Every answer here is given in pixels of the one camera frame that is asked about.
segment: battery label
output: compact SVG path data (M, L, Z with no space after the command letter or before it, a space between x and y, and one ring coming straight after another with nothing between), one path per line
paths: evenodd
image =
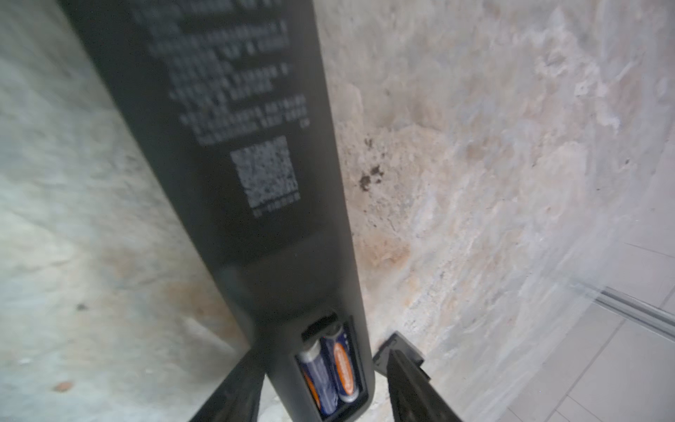
M340 383L347 394L352 394L354 392L354 373L347 352L340 343L335 343L333 355L335 356L335 368L340 377Z
M304 376L304 380L307 383L307 386L309 387L309 391L312 393L312 397L314 397L314 401L317 403L317 407L321 408L321 401L319 400L317 389L314 388L314 383L312 382L310 377L307 376L307 373L305 371L302 372L302 375Z

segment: blue battery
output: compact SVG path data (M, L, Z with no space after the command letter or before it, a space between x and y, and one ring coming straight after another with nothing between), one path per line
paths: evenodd
M328 356L328 364L340 400L345 403L353 402L358 397L358 382L352 364L349 340L341 325L323 337L323 347Z
M304 380L312 393L322 415L332 415L338 408L338 393L326 360L321 356L321 345L317 340L308 349L298 353Z

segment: dark stain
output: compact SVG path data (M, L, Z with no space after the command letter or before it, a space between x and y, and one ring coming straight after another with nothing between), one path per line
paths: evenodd
M502 10L495 1L484 1L483 2L483 11L486 15L491 16L495 19L499 19L502 16Z
M489 145L490 141L487 137L482 141L470 142L469 145L466 146L466 158L472 163L483 160L485 151L487 151Z
M367 174L361 176L361 180L358 181L358 185L361 187L363 192L368 192L368 186L371 184L371 177Z
M371 169L371 176L384 176L384 172L379 169L379 165L376 165Z
M546 58L546 66L558 66L565 62L565 57L550 53Z

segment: black plastic object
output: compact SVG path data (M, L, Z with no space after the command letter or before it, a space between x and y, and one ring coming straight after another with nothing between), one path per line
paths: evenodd
M375 385L311 0L60 0L295 421L296 353L345 323Z
M400 332L396 331L379 347L379 349L377 349L377 353L375 354L375 357L373 357L375 370L384 376L387 376L387 364L389 363L390 356L389 352L392 350L400 350L403 352L403 354L405 354L418 368L424 363L422 352L420 352L417 347L413 346ZM422 373L424 373L424 376L427 379L430 379L424 371L422 371Z
M257 422L265 369L251 348L190 422Z
M376 365L384 356L395 422L462 422L433 389L420 368L421 353L405 337L394 333L375 355Z

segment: battery compartment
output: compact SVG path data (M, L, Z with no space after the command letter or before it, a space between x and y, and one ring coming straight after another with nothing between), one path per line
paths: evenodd
M328 359L326 350L324 350L325 348L323 347L323 342L321 341L321 338L325 334L330 332L332 329L335 329L337 326L341 326L342 329L344 329L345 331L345 335L349 343L349 357L352 362L352 369L354 371L354 383L356 384L356 386L358 386L358 397L351 403L343 402L342 399L338 398L337 409L335 410L335 412L333 412L328 416L324 416L318 409L318 407L315 407L317 416L319 416L321 420L325 422L338 422L348 420L368 400L369 392L365 390L365 383L362 382L365 378L362 364L357 357L358 341L356 337L353 335L354 331L351 329L352 324L353 322L351 317L349 317L346 321L338 321L338 316L335 313L332 313L310 324L307 327L307 330L305 330L305 332L302 333L302 340L305 346L310 346L311 344L314 344L314 342L316 342L317 340L320 341L321 357L322 359L325 360L326 365L329 367L328 368L329 371L331 371L330 366L332 364L331 361ZM302 366L300 365L300 361L298 361L298 370L300 371L300 376L304 377L302 375ZM314 403L315 401L309 386L305 383L304 387L307 396L310 397L312 403Z

